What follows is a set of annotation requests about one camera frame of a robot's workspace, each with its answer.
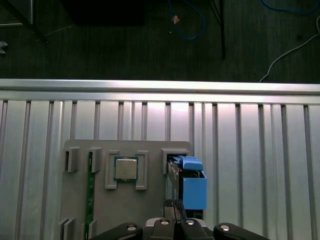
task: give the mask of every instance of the metal pole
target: metal pole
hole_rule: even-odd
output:
[[[0,23],[0,28],[21,27],[21,26],[23,26],[21,22]]]
[[[222,59],[226,59],[224,0],[219,0]]]
[[[2,5],[9,13],[11,13],[15,18],[17,18],[26,28],[32,30],[37,38],[43,43],[47,43],[48,39],[44,36],[37,27],[31,24],[28,19],[26,19],[8,0],[0,0],[0,5]]]
[[[34,18],[35,18],[34,6],[35,6],[34,0],[30,0],[30,16],[29,16],[29,19],[30,19],[31,24],[34,24]]]

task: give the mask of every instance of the aluminum rail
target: aluminum rail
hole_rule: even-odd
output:
[[[320,95],[318,84],[0,78],[0,91]]]

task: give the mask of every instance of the ribbed metal wall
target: ribbed metal wall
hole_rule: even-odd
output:
[[[320,240],[320,105],[4,100],[0,114],[1,240],[58,239],[69,138],[189,141],[208,177],[208,226]]]

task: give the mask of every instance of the gray mounting plate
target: gray mounting plate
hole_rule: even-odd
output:
[[[59,228],[64,240],[84,239],[89,152],[93,152],[92,171],[95,172],[94,224],[90,225],[89,237],[125,222],[144,226],[148,219],[162,217],[166,154],[193,154],[190,143],[185,141],[67,140],[62,155],[65,170]],[[114,157],[117,156],[138,157],[137,181],[114,180]],[[64,225],[66,219],[72,220],[72,228]]]

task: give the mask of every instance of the blue cable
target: blue cable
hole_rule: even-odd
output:
[[[186,35],[183,35],[183,34],[180,32],[179,28],[177,27],[177,25],[176,25],[175,23],[173,23],[173,25],[174,25],[174,27],[175,27],[176,32],[178,33],[178,35],[179,35],[180,37],[182,37],[183,39],[187,39],[187,40],[193,40],[193,39],[198,38],[198,37],[199,37],[201,34],[203,34],[203,32],[205,31],[205,28],[206,28],[206,20],[205,20],[205,17],[202,15],[202,13],[201,13],[195,6],[193,6],[190,2],[188,2],[188,1],[186,1],[186,0],[184,0],[184,2],[185,2],[186,4],[188,4],[190,7],[192,7],[192,8],[200,15],[200,17],[202,18],[202,23],[203,23],[203,25],[202,25],[201,32],[198,33],[198,34],[195,35],[195,36],[186,36]],[[169,8],[170,8],[171,18],[173,18],[173,17],[175,16],[175,13],[174,13],[174,9],[173,9],[172,4],[171,4],[171,0],[168,0],[168,3],[169,3]]]
[[[277,7],[273,7],[271,5],[269,5],[268,3],[266,3],[264,0],[261,0],[262,4],[265,5],[268,9],[274,10],[274,11],[278,11],[278,12],[285,12],[285,13],[291,13],[291,14],[299,14],[299,15],[308,15],[308,14],[312,14],[313,12],[315,12],[319,5],[320,5],[320,0],[318,0],[318,2],[315,4],[314,8],[310,11],[300,11],[300,10],[296,10],[296,9],[285,9],[285,8],[277,8]]]

